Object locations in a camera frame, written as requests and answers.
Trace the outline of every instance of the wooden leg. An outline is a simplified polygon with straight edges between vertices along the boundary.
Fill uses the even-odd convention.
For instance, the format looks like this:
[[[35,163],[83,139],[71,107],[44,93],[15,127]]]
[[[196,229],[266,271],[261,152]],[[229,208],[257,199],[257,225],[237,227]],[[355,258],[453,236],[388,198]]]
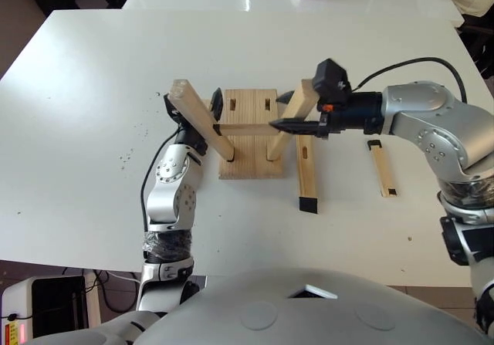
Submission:
[[[317,214],[316,166],[314,139],[310,135],[296,136],[296,167],[299,176],[299,209]]]
[[[391,169],[387,161],[387,154],[380,140],[369,140],[367,142],[369,151],[372,153],[374,165],[376,167],[377,177],[379,178],[379,186],[381,187],[381,195],[383,197],[397,197],[396,187],[394,186]]]
[[[292,99],[288,103],[282,118],[297,117],[305,119],[314,106],[316,106],[318,100],[319,95],[312,88],[312,80],[304,79],[300,83],[300,86],[295,90],[295,93],[293,93]],[[276,160],[283,150],[285,150],[291,138],[292,134],[288,133],[279,133],[275,136],[268,144],[268,160]]]
[[[216,133],[213,126],[218,122],[187,80],[175,80],[168,99],[221,157],[233,160],[235,149],[232,142]]]

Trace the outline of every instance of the wooden stick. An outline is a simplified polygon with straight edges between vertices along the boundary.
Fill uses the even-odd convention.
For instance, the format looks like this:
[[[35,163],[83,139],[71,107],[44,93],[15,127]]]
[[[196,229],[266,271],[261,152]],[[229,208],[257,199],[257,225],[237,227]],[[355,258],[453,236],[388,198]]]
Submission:
[[[235,149],[232,142],[216,133],[213,125],[218,122],[187,80],[175,80],[168,99],[221,157],[227,161],[233,160]]]
[[[369,151],[372,153],[374,165],[376,167],[381,195],[383,197],[397,197],[396,187],[394,186],[391,169],[387,161],[386,150],[383,148],[380,140],[369,140],[367,142]]]
[[[252,136],[277,135],[279,131],[268,123],[220,123],[215,126],[219,135],[225,136]]]
[[[319,94],[312,88],[312,80],[304,79],[295,90],[295,93],[293,93],[292,99],[288,103],[282,118],[296,117],[305,119],[318,100]],[[268,144],[268,160],[276,160],[286,148],[291,138],[292,134],[284,132],[274,137]]]
[[[299,209],[317,214],[316,166],[313,137],[296,136],[296,168],[299,176]]]

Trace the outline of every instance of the rectangular slot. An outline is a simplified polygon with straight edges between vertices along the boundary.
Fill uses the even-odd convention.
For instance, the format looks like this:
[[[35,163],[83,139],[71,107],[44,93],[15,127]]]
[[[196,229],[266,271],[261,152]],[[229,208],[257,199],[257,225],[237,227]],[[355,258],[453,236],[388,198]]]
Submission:
[[[305,285],[303,289],[289,296],[290,299],[338,299],[338,295],[312,285]]]

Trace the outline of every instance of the cord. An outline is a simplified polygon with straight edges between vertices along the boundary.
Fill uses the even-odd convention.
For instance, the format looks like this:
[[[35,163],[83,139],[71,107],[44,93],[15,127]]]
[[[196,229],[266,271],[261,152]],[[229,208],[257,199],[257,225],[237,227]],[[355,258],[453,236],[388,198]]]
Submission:
[[[123,279],[124,281],[131,281],[131,282],[136,282],[138,284],[140,284],[140,280],[139,279],[134,279],[134,278],[127,278],[127,277],[123,277],[123,276],[119,276],[115,273],[112,273],[112,272],[108,272],[107,273],[112,276],[112,277],[115,277],[115,278],[118,278],[118,279]]]
[[[96,278],[95,278],[95,279],[94,279],[94,281],[93,281],[93,285],[92,285],[90,288],[85,288],[84,290],[82,290],[82,292],[81,292],[79,295],[77,295],[76,297],[74,297],[74,298],[71,300],[71,302],[72,302],[73,300],[79,299],[79,298],[80,298],[80,297],[82,297],[82,296],[87,295],[87,294],[88,294],[88,293],[90,293],[90,292],[91,292],[91,291],[92,291],[95,287],[98,287],[99,285],[97,285],[97,284],[96,284],[96,283],[98,282],[98,280],[99,280],[100,282],[102,282],[102,284],[104,284],[104,283],[108,282],[108,279],[109,279],[108,274],[107,274],[107,279],[103,282],[103,281],[101,281],[101,280],[100,280],[100,275],[101,275],[101,273],[102,273],[103,271],[102,271],[102,270],[100,270],[100,272],[97,272],[96,270],[93,270],[93,272],[94,272],[94,273],[95,273],[95,275],[96,275]],[[51,309],[40,310],[39,312],[33,313],[33,314],[31,314],[30,316],[19,316],[17,313],[11,313],[11,314],[9,314],[9,315],[7,315],[7,316],[2,316],[2,319],[3,319],[3,320],[4,320],[4,319],[7,319],[9,322],[12,322],[12,321],[14,321],[14,320],[29,320],[29,319],[33,318],[34,316],[38,316],[39,314],[45,314],[45,313],[55,312],[55,311],[57,311],[57,310],[64,309],[64,308],[66,308],[66,307],[67,307],[67,306],[69,306],[69,305],[70,305],[70,303],[67,303],[67,305],[64,305],[64,306],[58,306],[58,307],[56,307],[56,308],[51,308]]]
[[[359,90],[362,86],[364,86],[365,84],[367,84],[374,77],[379,76],[382,73],[386,73],[388,71],[391,71],[392,69],[397,69],[398,67],[403,67],[403,66],[406,66],[406,65],[411,65],[412,63],[419,63],[419,62],[436,62],[436,63],[439,63],[439,64],[443,65],[444,67],[446,67],[452,73],[453,77],[455,77],[456,83],[458,84],[458,88],[460,89],[460,96],[462,98],[462,102],[463,103],[468,103],[468,101],[466,99],[465,85],[463,85],[463,80],[460,77],[460,74],[455,69],[455,67],[453,67],[453,65],[451,63],[449,63],[447,61],[444,61],[443,59],[438,58],[438,57],[421,57],[421,58],[409,59],[409,60],[406,60],[404,62],[396,63],[394,65],[391,65],[391,66],[385,67],[383,69],[380,69],[379,71],[377,71],[377,72],[373,73],[372,75],[369,75],[368,77],[366,77],[362,81],[362,83],[358,84],[357,88],[355,88],[354,90],[352,90],[352,92],[355,92],[356,90]]]
[[[105,302],[105,305],[107,306],[107,308],[110,309],[114,313],[119,313],[119,314],[126,313],[129,310],[131,310],[137,303],[137,297],[139,294],[139,285],[137,284],[137,282],[139,282],[139,281],[137,280],[137,277],[134,273],[131,272],[130,274],[132,275],[132,278],[135,279],[135,281],[134,281],[135,291],[134,291],[134,299],[132,300],[132,303],[127,308],[120,309],[120,308],[116,308],[115,306],[111,305],[110,302],[108,301],[107,289],[105,288],[105,285],[103,283],[100,284],[101,293],[103,294],[103,301]]]
[[[149,178],[149,174],[153,170],[154,163],[156,162],[157,157],[160,155],[161,150],[163,150],[163,147],[171,140],[171,138],[173,138],[175,135],[178,134],[180,129],[181,129],[180,127],[177,127],[177,130],[171,136],[165,139],[164,142],[161,144],[161,146],[157,149],[156,154],[154,154],[153,160],[149,164],[149,168],[146,171],[146,175],[144,175],[142,185],[140,186],[140,210],[142,211],[142,219],[144,221],[145,232],[147,232],[147,213],[146,213],[146,205],[144,204],[144,189],[146,188],[147,179]]]

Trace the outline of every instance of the black end cap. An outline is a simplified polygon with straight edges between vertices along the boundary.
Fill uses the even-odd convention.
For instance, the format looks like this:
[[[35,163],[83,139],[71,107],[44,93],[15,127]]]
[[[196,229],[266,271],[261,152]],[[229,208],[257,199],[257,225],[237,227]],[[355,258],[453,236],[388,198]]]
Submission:
[[[317,198],[299,197],[299,210],[317,214]]]
[[[375,139],[375,140],[369,140],[367,142],[367,146],[369,147],[369,151],[372,149],[371,147],[372,146],[379,146],[380,148],[383,147],[383,145],[381,144],[381,141],[378,140],[378,139]]]

